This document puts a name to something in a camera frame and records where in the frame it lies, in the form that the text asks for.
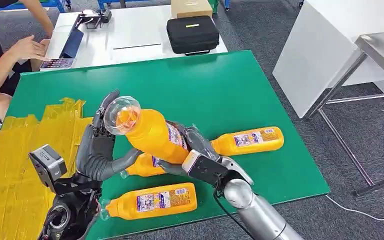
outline plastic bottle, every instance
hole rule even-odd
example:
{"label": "plastic bottle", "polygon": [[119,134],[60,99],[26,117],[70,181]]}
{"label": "plastic bottle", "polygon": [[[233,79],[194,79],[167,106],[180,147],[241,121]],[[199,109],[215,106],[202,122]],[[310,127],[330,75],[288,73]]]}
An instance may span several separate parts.
{"label": "plastic bottle", "polygon": [[131,96],[115,99],[106,109],[106,129],[125,135],[130,144],[172,164],[182,164],[189,154],[184,137],[164,116],[153,109],[141,109]]}
{"label": "plastic bottle", "polygon": [[274,151],[283,144],[284,136],[276,126],[226,133],[211,141],[215,151],[223,156]]}
{"label": "plastic bottle", "polygon": [[133,165],[129,166],[126,170],[122,171],[121,177],[127,178],[131,175],[139,175],[141,177],[149,177],[166,172],[158,165],[158,157],[154,157],[148,153],[139,155]]}
{"label": "plastic bottle", "polygon": [[195,186],[191,182],[130,191],[103,206],[103,220],[119,217],[125,220],[160,217],[197,209]]}

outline black carrying case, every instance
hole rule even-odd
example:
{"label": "black carrying case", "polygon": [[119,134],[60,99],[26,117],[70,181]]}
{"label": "black carrying case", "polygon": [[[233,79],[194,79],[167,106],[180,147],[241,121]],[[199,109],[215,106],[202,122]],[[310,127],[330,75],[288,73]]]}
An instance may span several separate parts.
{"label": "black carrying case", "polygon": [[167,34],[175,54],[209,53],[219,45],[219,31],[209,16],[170,19]]}

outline product label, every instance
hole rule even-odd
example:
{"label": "product label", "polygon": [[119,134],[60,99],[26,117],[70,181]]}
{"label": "product label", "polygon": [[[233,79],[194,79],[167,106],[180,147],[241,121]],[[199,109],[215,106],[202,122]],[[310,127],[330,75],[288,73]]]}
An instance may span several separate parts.
{"label": "product label", "polygon": [[167,123],[167,127],[168,127],[168,140],[170,140],[170,142],[176,145],[182,146],[184,149],[187,150],[188,147],[186,146],[186,141],[183,138],[183,136],[180,134],[179,130],[168,123]]}
{"label": "product label", "polygon": [[137,196],[137,211],[147,212],[155,209],[168,209],[171,207],[191,203],[187,188],[178,188],[170,191],[156,192]]}
{"label": "product label", "polygon": [[142,196],[137,196],[137,211],[146,212],[154,210],[154,195],[146,194]]}
{"label": "product label", "polygon": [[261,131],[235,135],[233,139],[236,143],[236,146],[244,147],[254,144],[262,144],[263,142],[268,142],[272,140],[277,140],[279,139],[279,137],[273,128],[267,128]]}
{"label": "product label", "polygon": [[160,161],[160,159],[158,157],[152,156],[152,166],[154,168],[160,167],[160,165],[158,164],[159,161]]}
{"label": "product label", "polygon": [[187,188],[179,188],[174,190],[174,192],[176,195],[181,195],[181,194],[185,194],[187,190],[188,190]]}

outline robotic hand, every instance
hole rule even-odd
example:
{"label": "robotic hand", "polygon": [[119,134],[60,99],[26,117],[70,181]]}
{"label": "robotic hand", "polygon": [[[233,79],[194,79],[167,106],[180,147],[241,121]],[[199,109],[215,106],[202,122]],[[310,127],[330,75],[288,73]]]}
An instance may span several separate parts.
{"label": "robotic hand", "polygon": [[[186,175],[212,185],[215,201],[252,239],[303,239],[266,199],[253,192],[253,180],[233,159],[218,155],[195,126],[171,124],[183,134],[191,151],[182,165],[160,160],[167,173]],[[224,209],[220,197],[236,208],[247,229]]]}
{"label": "robotic hand", "polygon": [[96,111],[92,124],[84,130],[75,160],[77,172],[61,178],[67,172],[64,159],[49,145],[28,155],[42,183],[56,194],[46,215],[39,240],[82,240],[97,219],[100,210],[102,182],[132,165],[141,152],[135,148],[113,160],[115,136],[104,126],[108,105],[119,96],[108,94]]}

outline gray carpet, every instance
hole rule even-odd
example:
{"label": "gray carpet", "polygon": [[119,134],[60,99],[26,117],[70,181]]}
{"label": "gray carpet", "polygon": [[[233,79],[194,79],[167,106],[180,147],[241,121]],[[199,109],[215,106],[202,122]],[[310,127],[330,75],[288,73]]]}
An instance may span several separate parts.
{"label": "gray carpet", "polygon": [[[128,2],[127,7],[168,4],[168,1]],[[73,0],[73,10],[96,8],[95,0]],[[342,150],[330,129],[317,115],[311,121],[299,119],[272,76],[282,47],[299,13],[297,0],[233,0],[225,12],[219,5],[214,17],[229,51],[252,50],[266,73],[296,129],[329,184],[330,196],[340,204],[384,218],[384,190],[364,197],[351,192],[366,183]],[[49,16],[55,22],[58,10]],[[0,13],[0,40],[7,47],[17,39],[34,33],[44,36],[39,24],[28,12]],[[345,87],[338,96],[377,93],[373,84]],[[330,105],[326,114],[347,140],[374,181],[384,178],[384,100]],[[347,212],[325,196],[276,205],[275,208],[307,240],[380,240],[384,239],[384,222]],[[206,220],[169,229],[139,234],[128,239],[149,240],[224,240],[250,239],[228,217]]]}

